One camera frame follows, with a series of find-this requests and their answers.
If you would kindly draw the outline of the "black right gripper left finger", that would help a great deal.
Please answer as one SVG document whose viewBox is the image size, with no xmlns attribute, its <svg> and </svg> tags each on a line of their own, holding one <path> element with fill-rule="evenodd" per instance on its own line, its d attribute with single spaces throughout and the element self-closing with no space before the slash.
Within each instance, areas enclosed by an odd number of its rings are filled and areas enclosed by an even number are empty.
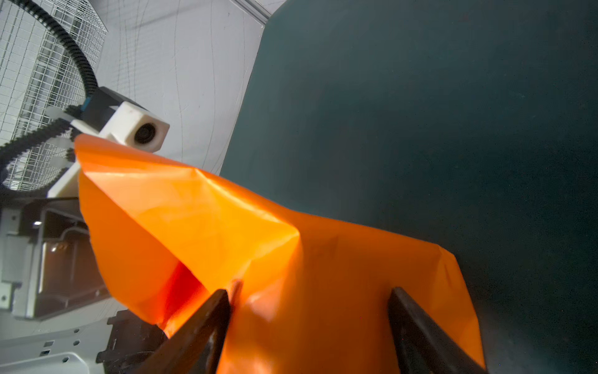
<svg viewBox="0 0 598 374">
<path fill-rule="evenodd" d="M 138 373 L 215 373 L 230 322 L 227 291 L 215 291 Z"/>
</svg>

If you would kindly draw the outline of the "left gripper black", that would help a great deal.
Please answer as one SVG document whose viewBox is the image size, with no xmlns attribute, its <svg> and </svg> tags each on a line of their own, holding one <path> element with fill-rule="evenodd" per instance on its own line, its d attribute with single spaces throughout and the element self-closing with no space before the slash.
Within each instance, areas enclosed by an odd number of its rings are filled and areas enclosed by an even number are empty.
<svg viewBox="0 0 598 374">
<path fill-rule="evenodd" d="M 76 198 L 1 205 L 1 310 L 43 320 L 108 298 Z"/>
</svg>

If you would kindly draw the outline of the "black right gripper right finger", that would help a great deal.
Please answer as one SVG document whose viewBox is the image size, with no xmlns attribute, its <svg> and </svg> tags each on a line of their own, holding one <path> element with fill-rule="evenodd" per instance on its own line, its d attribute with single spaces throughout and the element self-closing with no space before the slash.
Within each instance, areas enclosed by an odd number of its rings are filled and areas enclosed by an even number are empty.
<svg viewBox="0 0 598 374">
<path fill-rule="evenodd" d="M 400 372 L 414 372 L 410 345 L 431 373 L 486 372 L 403 288 L 391 291 L 388 317 Z"/>
</svg>

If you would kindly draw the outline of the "orange wrapping paper sheet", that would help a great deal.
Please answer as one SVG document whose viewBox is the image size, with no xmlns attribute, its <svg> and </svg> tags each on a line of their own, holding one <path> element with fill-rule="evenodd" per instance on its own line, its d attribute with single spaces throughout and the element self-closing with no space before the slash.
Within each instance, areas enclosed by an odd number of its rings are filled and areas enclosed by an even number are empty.
<svg viewBox="0 0 598 374">
<path fill-rule="evenodd" d="M 115 299 L 173 337 L 213 292 L 233 291 L 219 372 L 396 373 L 387 304 L 397 287 L 485 363 L 466 282 L 441 246 L 289 210 L 97 137 L 77 137 L 75 153 L 80 208 Z"/>
</svg>

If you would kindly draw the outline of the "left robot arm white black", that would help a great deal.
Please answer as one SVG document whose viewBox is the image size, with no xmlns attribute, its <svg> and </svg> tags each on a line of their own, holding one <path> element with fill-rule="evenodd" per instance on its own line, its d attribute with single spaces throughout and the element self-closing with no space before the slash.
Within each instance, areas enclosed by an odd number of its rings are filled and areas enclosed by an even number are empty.
<svg viewBox="0 0 598 374">
<path fill-rule="evenodd" d="M 40 322 L 109 296 L 79 207 L 74 141 L 156 152 L 169 126 L 98 84 L 88 1 L 1 4 L 1 317 Z"/>
</svg>

